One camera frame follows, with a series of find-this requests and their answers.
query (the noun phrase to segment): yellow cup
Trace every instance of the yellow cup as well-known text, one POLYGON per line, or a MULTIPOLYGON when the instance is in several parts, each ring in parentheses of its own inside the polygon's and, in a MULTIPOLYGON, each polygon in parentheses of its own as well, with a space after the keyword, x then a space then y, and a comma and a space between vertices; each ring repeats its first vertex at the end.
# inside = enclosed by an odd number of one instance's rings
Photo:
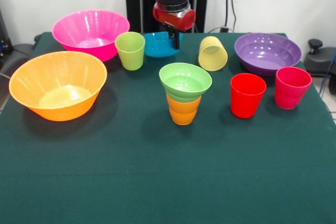
POLYGON ((217 71, 226 65, 227 60, 227 52, 217 37, 208 36, 202 40, 198 54, 198 63, 202 68, 217 71))

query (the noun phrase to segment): plastic cup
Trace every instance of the plastic cup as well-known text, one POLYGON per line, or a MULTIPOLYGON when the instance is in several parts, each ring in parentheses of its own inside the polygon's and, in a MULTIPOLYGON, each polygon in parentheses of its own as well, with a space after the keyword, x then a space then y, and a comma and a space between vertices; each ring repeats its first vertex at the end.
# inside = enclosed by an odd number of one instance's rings
POLYGON ((123 33, 116 38, 115 43, 125 69, 135 71, 142 67, 145 38, 141 34, 133 31, 123 33))
POLYGON ((193 102, 177 102, 167 95, 169 112, 173 122, 178 125, 191 124, 196 116, 197 108, 202 97, 193 102))
POLYGON ((284 110, 294 109, 312 83, 312 77, 303 69, 285 67, 277 71, 275 103, 284 110))
POLYGON ((255 74, 241 73, 231 79, 231 111, 238 118, 251 118, 266 91, 265 81, 255 74))
POLYGON ((202 40, 198 55, 198 63, 202 68, 217 71, 226 65, 227 60, 227 52, 217 37, 208 36, 202 40))

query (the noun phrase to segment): pink cup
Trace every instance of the pink cup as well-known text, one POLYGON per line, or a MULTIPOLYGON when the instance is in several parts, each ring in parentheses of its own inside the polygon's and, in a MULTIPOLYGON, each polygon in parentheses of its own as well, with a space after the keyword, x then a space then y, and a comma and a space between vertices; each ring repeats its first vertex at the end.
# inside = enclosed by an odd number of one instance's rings
POLYGON ((107 61, 117 54, 116 38, 129 31, 124 16, 109 10, 71 13, 53 27, 52 35, 68 51, 79 51, 107 61))
POLYGON ((311 76, 303 69, 296 67, 279 69, 275 83, 275 103, 284 110, 294 109, 311 83, 311 76))

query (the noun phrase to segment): bowl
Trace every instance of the bowl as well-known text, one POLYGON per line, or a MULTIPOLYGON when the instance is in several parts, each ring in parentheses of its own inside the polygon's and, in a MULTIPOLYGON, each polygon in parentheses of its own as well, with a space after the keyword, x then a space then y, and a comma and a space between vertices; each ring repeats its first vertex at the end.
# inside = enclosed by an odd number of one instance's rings
MULTIPOLYGON (((176 50, 173 45, 173 40, 169 39, 167 31, 158 33, 145 34, 145 55, 154 58, 169 57, 177 54, 180 50, 176 50)), ((183 34, 180 33, 180 45, 183 34)))
POLYGON ((68 51, 85 52, 107 61, 117 54, 116 38, 129 29, 129 21, 118 13, 82 10, 57 21, 52 35, 68 51))
POLYGON ((51 121, 85 114, 107 78, 105 65, 82 52, 63 51, 36 57, 19 67, 9 81, 12 97, 51 121))
POLYGON ((188 63, 168 64, 161 68, 159 76, 166 93, 177 102, 197 100, 212 84, 207 71, 188 63))
POLYGON ((275 76, 280 68, 295 66, 302 55, 293 41, 267 33, 241 36, 235 43, 235 50, 241 64, 260 76, 275 76))

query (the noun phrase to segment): purple bowl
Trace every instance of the purple bowl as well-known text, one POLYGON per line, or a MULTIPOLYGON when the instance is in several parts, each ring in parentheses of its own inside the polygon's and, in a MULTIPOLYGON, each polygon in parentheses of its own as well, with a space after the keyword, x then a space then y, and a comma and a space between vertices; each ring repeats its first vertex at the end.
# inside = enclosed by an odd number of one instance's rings
POLYGON ((280 68, 296 65, 302 55, 293 41, 264 33, 241 36, 235 43, 235 50, 241 64, 259 76, 275 76, 280 68))

